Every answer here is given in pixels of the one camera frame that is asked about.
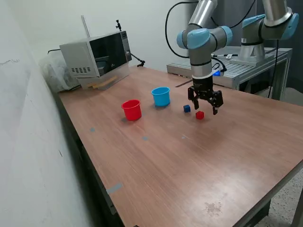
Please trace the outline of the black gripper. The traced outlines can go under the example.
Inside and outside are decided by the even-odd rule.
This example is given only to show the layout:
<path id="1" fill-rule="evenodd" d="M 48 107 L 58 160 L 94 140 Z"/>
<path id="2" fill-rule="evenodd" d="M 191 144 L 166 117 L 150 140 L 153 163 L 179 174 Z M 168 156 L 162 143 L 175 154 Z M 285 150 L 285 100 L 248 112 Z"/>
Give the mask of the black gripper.
<path id="1" fill-rule="evenodd" d="M 187 90 L 188 99 L 194 104 L 195 110 L 199 108 L 199 98 L 206 97 L 206 100 L 213 108 L 213 115 L 218 113 L 218 108 L 223 105 L 223 95 L 220 90 L 213 91 L 213 77 L 193 79 L 193 86 Z"/>

